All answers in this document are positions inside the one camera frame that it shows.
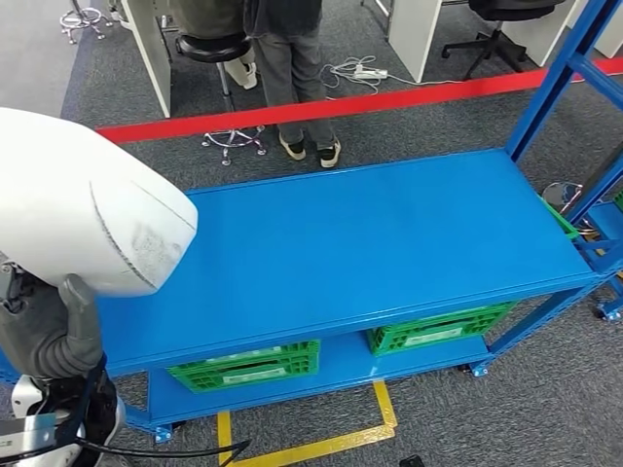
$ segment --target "power strip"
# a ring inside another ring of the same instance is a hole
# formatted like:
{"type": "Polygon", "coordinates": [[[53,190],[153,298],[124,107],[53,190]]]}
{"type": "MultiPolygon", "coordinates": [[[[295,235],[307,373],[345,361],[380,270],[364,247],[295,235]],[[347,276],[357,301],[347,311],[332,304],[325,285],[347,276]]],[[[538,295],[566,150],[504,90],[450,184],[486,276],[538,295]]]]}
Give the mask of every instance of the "power strip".
{"type": "Polygon", "coordinates": [[[356,80],[387,80],[387,70],[380,70],[378,68],[364,68],[361,63],[358,63],[353,72],[353,78],[356,80]]]}
{"type": "Polygon", "coordinates": [[[356,80],[387,80],[387,70],[358,70],[353,74],[356,80]]]}

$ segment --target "shelf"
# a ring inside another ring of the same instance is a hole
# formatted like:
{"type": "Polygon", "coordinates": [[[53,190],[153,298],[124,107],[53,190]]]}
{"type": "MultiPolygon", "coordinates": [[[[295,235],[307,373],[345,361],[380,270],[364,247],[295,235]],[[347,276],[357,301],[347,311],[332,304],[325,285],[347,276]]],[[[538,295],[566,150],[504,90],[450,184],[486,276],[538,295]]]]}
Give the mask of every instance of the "shelf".
{"type": "Polygon", "coordinates": [[[623,238],[623,212],[612,201],[594,205],[588,210],[588,220],[604,239],[623,238]]]}
{"type": "Polygon", "coordinates": [[[310,377],[231,387],[193,394],[165,370],[150,372],[149,411],[154,424],[240,410],[307,397],[372,381],[452,367],[489,356],[481,337],[464,338],[374,357],[364,333],[350,333],[323,341],[319,372],[310,377]]]}
{"type": "Polygon", "coordinates": [[[195,191],[157,294],[99,303],[113,375],[581,287],[595,274],[503,150],[195,191]],[[524,235],[526,226],[538,241],[524,235]]]}

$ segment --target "stool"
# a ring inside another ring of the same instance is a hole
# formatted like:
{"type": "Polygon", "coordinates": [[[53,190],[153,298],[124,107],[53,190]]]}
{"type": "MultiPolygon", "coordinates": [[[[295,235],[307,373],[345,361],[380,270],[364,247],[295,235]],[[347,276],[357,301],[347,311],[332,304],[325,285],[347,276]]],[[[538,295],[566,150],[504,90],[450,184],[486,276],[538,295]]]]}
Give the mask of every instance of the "stool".
{"type": "Polygon", "coordinates": [[[97,39],[103,39],[106,36],[97,27],[97,24],[105,19],[106,26],[111,27],[113,25],[113,21],[96,8],[81,8],[78,4],[78,0],[69,0],[69,3],[71,5],[71,10],[61,16],[59,22],[60,23],[61,32],[67,34],[69,42],[72,45],[76,44],[76,40],[73,39],[73,31],[76,29],[91,27],[97,33],[97,39]]]}
{"type": "MultiPolygon", "coordinates": [[[[227,84],[227,75],[225,72],[226,61],[239,58],[251,47],[251,42],[245,33],[233,34],[219,39],[197,39],[195,37],[180,35],[176,39],[176,48],[179,54],[195,61],[203,63],[216,63],[221,84],[223,87],[223,98],[227,112],[235,112],[233,100],[231,98],[230,86],[227,84]]],[[[259,135],[264,131],[264,126],[258,126],[255,134],[249,136],[239,129],[229,129],[215,133],[206,133],[203,136],[203,146],[215,144],[223,148],[223,165],[230,165],[229,152],[230,148],[242,148],[254,144],[258,146],[258,154],[264,156],[266,150],[259,140],[259,135]]]]}

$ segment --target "sneaker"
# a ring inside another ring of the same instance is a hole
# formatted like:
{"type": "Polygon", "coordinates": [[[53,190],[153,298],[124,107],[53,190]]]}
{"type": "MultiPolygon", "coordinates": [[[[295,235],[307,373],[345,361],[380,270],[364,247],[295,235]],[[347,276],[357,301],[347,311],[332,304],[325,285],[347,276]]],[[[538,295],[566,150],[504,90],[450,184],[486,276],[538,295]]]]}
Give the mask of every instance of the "sneaker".
{"type": "Polygon", "coordinates": [[[130,24],[128,19],[125,18],[123,15],[119,13],[117,10],[111,10],[110,11],[110,19],[113,21],[116,21],[120,24],[122,27],[127,29],[128,31],[132,30],[132,25],[130,24]]]}
{"type": "Polygon", "coordinates": [[[295,161],[302,161],[305,158],[305,156],[307,156],[307,154],[305,154],[304,139],[301,139],[298,143],[288,144],[285,142],[282,134],[279,133],[279,142],[282,143],[282,146],[283,146],[290,157],[295,161]]]}
{"type": "Polygon", "coordinates": [[[242,88],[245,90],[252,90],[255,86],[258,85],[258,76],[256,73],[258,72],[258,66],[255,65],[254,62],[245,64],[245,68],[247,70],[247,83],[242,88]]]}
{"type": "Polygon", "coordinates": [[[323,168],[332,168],[338,164],[341,151],[341,145],[336,139],[332,148],[319,149],[318,156],[320,158],[320,165],[323,168]]]}

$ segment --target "yellow floor tape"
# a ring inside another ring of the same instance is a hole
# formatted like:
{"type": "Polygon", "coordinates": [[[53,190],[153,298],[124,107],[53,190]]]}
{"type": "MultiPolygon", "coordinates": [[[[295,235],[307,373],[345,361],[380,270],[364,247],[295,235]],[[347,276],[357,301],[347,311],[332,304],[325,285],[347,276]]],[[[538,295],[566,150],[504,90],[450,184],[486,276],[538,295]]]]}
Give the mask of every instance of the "yellow floor tape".
{"type": "MultiPolygon", "coordinates": [[[[230,465],[235,467],[282,467],[393,438],[395,436],[393,429],[398,423],[396,414],[393,412],[392,401],[390,399],[387,386],[383,380],[375,381],[374,392],[376,394],[378,407],[383,416],[383,425],[296,448],[278,450],[249,459],[238,460],[230,465]]],[[[218,428],[218,446],[230,445],[231,416],[230,412],[218,413],[217,415],[217,425],[218,428]]],[[[230,453],[219,454],[219,462],[224,463],[230,455],[230,453]]]]}
{"type": "Polygon", "coordinates": [[[391,428],[398,426],[396,414],[393,413],[392,400],[390,399],[390,393],[387,392],[387,386],[385,385],[385,382],[383,380],[375,381],[374,392],[376,394],[376,400],[378,401],[378,407],[381,409],[383,421],[391,428]]]}

